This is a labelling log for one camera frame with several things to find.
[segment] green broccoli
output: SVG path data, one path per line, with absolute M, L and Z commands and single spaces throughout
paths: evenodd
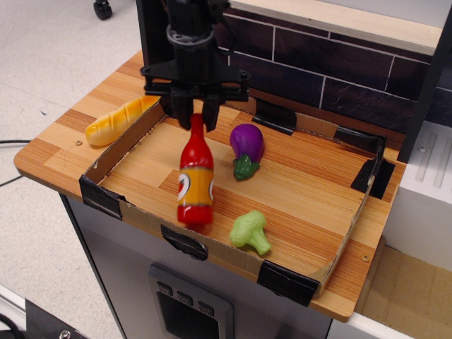
M 266 217 L 258 210 L 252 210 L 235 220 L 229 237 L 234 246 L 252 245 L 262 256 L 271 249 L 271 245 L 263 233 L 265 224 Z

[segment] purple eggplant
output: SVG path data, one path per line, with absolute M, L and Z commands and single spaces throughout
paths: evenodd
M 234 177 L 241 181 L 251 178 L 259 169 L 264 142 L 260 129 L 252 124 L 235 127 L 229 137 L 234 150 Z

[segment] wood grain surface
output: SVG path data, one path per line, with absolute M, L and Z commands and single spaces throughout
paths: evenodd
M 107 149 L 88 145 L 85 128 L 143 94 L 142 64 L 139 52 L 22 149 L 15 158 L 19 172 L 82 201 L 78 179 Z M 350 183 L 369 156 L 306 133 L 286 136 L 260 126 L 266 140 L 262 168 L 251 180 L 238 183 L 232 177 L 229 131 L 250 118 L 222 107 L 216 130 L 207 135 L 215 161 L 215 222 L 204 235 L 230 244 L 233 220 L 260 209 L 267 217 L 266 235 L 273 245 L 264 258 L 315 274 L 331 261 L 364 196 L 350 189 Z M 175 120 L 166 119 L 101 185 L 178 225 L 177 170 L 188 137 Z M 338 320 L 345 321 L 353 313 L 371 263 L 362 257 L 372 259 L 379 243 L 405 169 L 396 157 L 396 151 L 386 150 L 386 159 L 396 163 L 396 169 L 385 196 L 367 200 L 325 292 L 311 301 L 310 307 Z M 251 248 L 244 250 L 256 255 Z

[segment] red bottle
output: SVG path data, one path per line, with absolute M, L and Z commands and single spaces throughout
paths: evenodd
M 188 225 L 212 222 L 213 158 L 204 140 L 204 121 L 193 114 L 191 137 L 181 155 L 177 219 Z

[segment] yellow label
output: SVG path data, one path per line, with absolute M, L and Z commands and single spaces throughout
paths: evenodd
M 213 171 L 205 167 L 186 167 L 179 174 L 179 206 L 212 206 Z

